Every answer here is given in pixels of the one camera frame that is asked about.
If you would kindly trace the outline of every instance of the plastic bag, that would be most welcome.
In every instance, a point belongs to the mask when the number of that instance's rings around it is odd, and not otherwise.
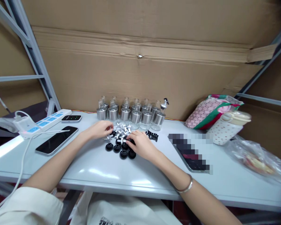
[[[249,169],[281,183],[281,159],[265,150],[260,144],[236,136],[225,150]]]

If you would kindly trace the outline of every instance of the pink patterned bag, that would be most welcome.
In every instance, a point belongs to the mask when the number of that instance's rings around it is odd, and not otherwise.
[[[244,103],[229,95],[209,95],[185,121],[192,129],[209,129],[225,112],[237,110]]]

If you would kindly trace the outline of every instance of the hand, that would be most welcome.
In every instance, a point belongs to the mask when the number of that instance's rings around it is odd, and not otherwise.
[[[86,140],[98,139],[111,134],[113,131],[113,123],[106,120],[96,122],[94,125],[81,132]]]
[[[135,142],[134,145],[130,141],[126,141],[129,147],[144,159],[152,162],[158,157],[160,151],[153,145],[152,141],[145,132],[140,132],[139,130],[133,131],[127,137],[127,140],[128,139],[133,139]]]

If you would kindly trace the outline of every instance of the black rubber stopper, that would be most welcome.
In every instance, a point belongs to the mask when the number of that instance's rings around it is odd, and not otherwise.
[[[128,150],[128,148],[129,148],[129,146],[124,142],[124,143],[122,144],[122,149],[123,149],[123,150]]]
[[[130,141],[132,144],[136,145],[133,139],[129,139],[128,141]]]
[[[112,131],[112,133],[110,134],[110,136],[114,137],[116,135],[115,131]]]
[[[128,155],[128,153],[127,153],[126,150],[122,150],[122,151],[120,152],[120,157],[121,157],[121,159],[126,159],[126,158],[127,158],[127,155]]]
[[[105,149],[110,152],[110,151],[113,149],[113,144],[108,143],[108,144],[105,146]]]
[[[115,153],[119,153],[120,150],[121,150],[121,146],[120,146],[119,144],[116,144],[116,145],[113,147],[113,151],[114,151]]]
[[[132,149],[130,149],[128,152],[128,157],[130,159],[134,159],[136,157],[136,153]]]

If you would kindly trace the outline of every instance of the power strip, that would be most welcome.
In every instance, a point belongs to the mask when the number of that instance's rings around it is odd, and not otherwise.
[[[59,110],[58,112],[56,112],[36,123],[37,125],[39,125],[41,127],[41,129],[39,127],[35,126],[35,127],[31,128],[30,130],[27,130],[24,132],[19,132],[19,134],[24,139],[31,138],[38,133],[41,133],[41,132],[44,132],[44,131],[50,129],[51,127],[53,127],[54,125],[59,123],[64,116],[71,115],[71,114],[72,114],[72,111],[69,109]]]

